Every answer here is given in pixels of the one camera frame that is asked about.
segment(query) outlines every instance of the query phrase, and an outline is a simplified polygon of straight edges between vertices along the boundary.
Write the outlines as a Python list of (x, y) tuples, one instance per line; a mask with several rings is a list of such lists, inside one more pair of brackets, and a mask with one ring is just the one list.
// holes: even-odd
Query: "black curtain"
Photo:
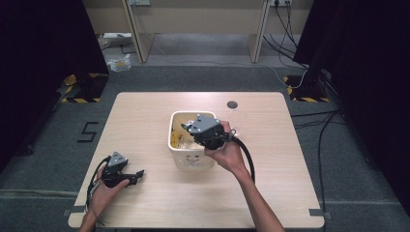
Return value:
[(332, 74), (353, 131), (410, 216), (410, 2), (336, 2), (315, 0), (295, 60)]
[(81, 0), (2, 1), (0, 170), (70, 74), (108, 73)]

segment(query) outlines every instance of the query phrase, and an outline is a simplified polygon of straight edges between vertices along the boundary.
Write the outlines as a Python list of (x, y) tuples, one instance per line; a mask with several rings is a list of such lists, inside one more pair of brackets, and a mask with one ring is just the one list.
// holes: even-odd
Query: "electrical outlet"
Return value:
[[(286, 7), (286, 6), (292, 6), (292, 0), (278, 0), (279, 1), (279, 7)], [(275, 0), (271, 0), (271, 6), (275, 6)]]

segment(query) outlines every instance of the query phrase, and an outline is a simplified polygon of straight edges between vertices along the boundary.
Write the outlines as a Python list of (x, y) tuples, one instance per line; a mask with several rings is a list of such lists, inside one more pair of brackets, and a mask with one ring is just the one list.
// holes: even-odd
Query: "person's left hand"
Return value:
[(100, 168), (98, 174), (97, 174), (97, 180), (99, 182), (99, 185), (97, 186), (97, 189), (94, 191), (92, 197), (91, 197), (91, 203), (89, 207), (89, 211), (92, 211), (94, 216), (98, 218), (105, 208), (111, 203), (111, 201), (114, 199), (115, 195), (126, 187), (130, 180), (124, 180), (120, 182), (116, 187), (114, 188), (109, 188), (105, 185), (103, 180), (101, 180), (101, 176), (103, 174), (103, 169), (105, 166)]

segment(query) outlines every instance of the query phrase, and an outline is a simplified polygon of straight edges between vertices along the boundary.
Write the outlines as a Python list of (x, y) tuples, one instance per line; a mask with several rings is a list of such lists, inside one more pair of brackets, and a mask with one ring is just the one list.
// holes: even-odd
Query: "plastic container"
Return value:
[(172, 153), (176, 166), (184, 171), (205, 171), (215, 161), (204, 155), (204, 147), (193, 141), (193, 137), (181, 127), (188, 121), (194, 121), (198, 114), (216, 118), (208, 111), (176, 111), (169, 124), (168, 148)]

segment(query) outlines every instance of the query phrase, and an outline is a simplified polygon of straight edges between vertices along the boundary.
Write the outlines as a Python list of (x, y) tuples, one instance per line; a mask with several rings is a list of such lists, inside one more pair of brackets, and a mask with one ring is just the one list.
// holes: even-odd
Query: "black cable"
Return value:
[[(269, 35), (271, 36), (272, 41), (273, 41), (275, 44), (277, 44), (278, 46), (280, 46), (280, 44), (279, 44), (277, 41), (275, 41), (275, 39), (274, 39), (274, 37), (272, 36), (272, 34), (269, 34)], [(290, 53), (292, 53), (292, 54), (295, 54), (295, 51), (289, 50), (289, 49), (287, 49), (286, 47), (283, 47), (282, 49), (283, 49), (283, 50), (287, 50), (288, 52), (290, 52)]]
[(278, 8), (276, 8), (276, 11), (277, 11), (278, 18), (279, 18), (279, 20), (280, 20), (280, 22), (281, 22), (281, 24), (282, 24), (282, 26), (283, 26), (283, 29), (284, 29), (284, 31), (285, 31), (285, 35), (287, 35), (287, 36), (289, 37), (289, 40), (290, 40), (296, 47), (298, 47), (298, 45), (296, 44), (296, 42), (295, 42), (295, 40), (293, 39), (293, 37), (291, 37), (290, 34), (289, 34), (289, 32), (287, 31), (287, 28), (286, 28), (286, 26), (284, 25), (284, 22), (283, 22), (283, 20), (281, 19), (281, 16), (280, 16), (280, 14), (279, 14), (279, 12), (278, 12)]
[(296, 118), (296, 117), (305, 117), (305, 116), (312, 116), (312, 115), (318, 115), (318, 114), (338, 113), (339, 111), (340, 111), (339, 109), (336, 109), (332, 111), (324, 111), (324, 112), (317, 112), (317, 113), (290, 115), (290, 117)]
[(123, 53), (123, 54), (131, 54), (131, 53), (136, 53), (136, 51), (130, 51), (130, 52), (124, 52), (124, 50), (123, 50), (123, 45), (122, 44), (120, 44), (120, 47), (121, 47), (121, 53)]
[[(303, 128), (308, 128), (308, 127), (314, 127), (314, 126), (319, 126), (323, 124), (325, 121), (314, 121), (306, 124), (301, 124), (301, 125), (295, 125), (295, 129), (303, 129)], [(331, 124), (338, 124), (338, 125), (346, 125), (345, 123), (339, 123), (339, 122), (329, 122)]]
[[(280, 55), (282, 54), (282, 55), (284, 55), (284, 56), (286, 56), (287, 58), (289, 58), (290, 60), (293, 60), (293, 58), (291, 57), (291, 56), (289, 56), (288, 54), (286, 54), (286, 53), (284, 53), (283, 51), (281, 51), (280, 49), (277, 49), (273, 44), (271, 44), (269, 41), (268, 41), (268, 39), (266, 39), (266, 37), (265, 36), (263, 36), (263, 39), (269, 44), (269, 46), (273, 49), (273, 50), (275, 50), (275, 51), (277, 51), (278, 53), (279, 53), (279, 60), (280, 60)], [(305, 65), (303, 65), (303, 64), (300, 64), (300, 63), (297, 63), (298, 65), (300, 65), (300, 66), (302, 66), (302, 68), (301, 67), (296, 67), (296, 66), (289, 66), (289, 65), (286, 65), (286, 64), (283, 64), (284, 66), (287, 66), (287, 67), (290, 67), (290, 68), (295, 68), (295, 69), (301, 69), (301, 70), (307, 70), (308, 69), (308, 67), (306, 67)]]
[(283, 51), (280, 51), (277, 47), (275, 47), (273, 44), (271, 44), (268, 39), (266, 39), (265, 36), (263, 36), (263, 39), (268, 43), (268, 45), (275, 51), (280, 52), (282, 55), (286, 56), (289, 59), (293, 59), (290, 55), (284, 53)]
[(103, 159), (103, 160), (99, 163), (99, 165), (97, 166), (96, 170), (94, 171), (93, 176), (91, 177), (90, 185), (88, 186), (88, 189), (87, 189), (87, 199), (86, 199), (86, 202), (85, 202), (85, 206), (86, 206), (86, 207), (88, 207), (88, 205), (90, 204), (90, 193), (91, 193), (91, 189), (93, 189), (94, 184), (95, 184), (94, 178), (96, 178), (97, 173), (99, 172), (100, 167), (103, 165), (103, 163), (109, 162), (109, 159), (110, 159), (110, 158), (111, 158), (111, 156), (108, 156), (107, 158)]
[(247, 156), (248, 163), (249, 163), (249, 169), (250, 169), (250, 176), (252, 177), (253, 182), (255, 183), (255, 169), (254, 169), (254, 167), (253, 167), (252, 157), (250, 156), (250, 153), (249, 153), (249, 151), (248, 151), (247, 146), (245, 146), (245, 143), (243, 143), (243, 142), (241, 141), (241, 139), (239, 139), (239, 138), (237, 138), (237, 137), (235, 137), (235, 136), (232, 137), (232, 141), (236, 142), (236, 143), (242, 148), (242, 150), (244, 151), (245, 155)]
[(290, 2), (285, 1), (286, 3), (286, 10), (287, 10), (287, 23), (289, 25), (289, 31), (290, 35), (292, 36), (292, 40), (295, 41), (295, 38), (293, 37), (293, 32), (292, 32), (292, 23), (290, 22), (290, 16), (292, 15), (292, 7), (290, 6)]
[[(320, 193), (322, 195), (322, 210), (323, 210), (323, 214), (326, 213), (326, 203), (325, 203), (325, 188), (323, 186), (323, 176), (322, 176), (322, 159), (321, 159), (321, 153), (320, 153), (320, 145), (322, 143), (322, 135), (323, 135), (323, 131), (325, 130), (325, 128), (329, 125), (329, 122), (332, 120), (332, 118), (337, 115), (337, 112), (334, 112), (329, 119), (326, 121), (325, 126), (323, 126), (322, 130), (320, 131), (319, 134), (319, 143), (317, 145), (317, 161), (318, 161), (318, 166), (319, 166), (319, 183), (320, 183)], [(326, 221), (325, 224), (323, 225), (323, 231), (326, 232)]]

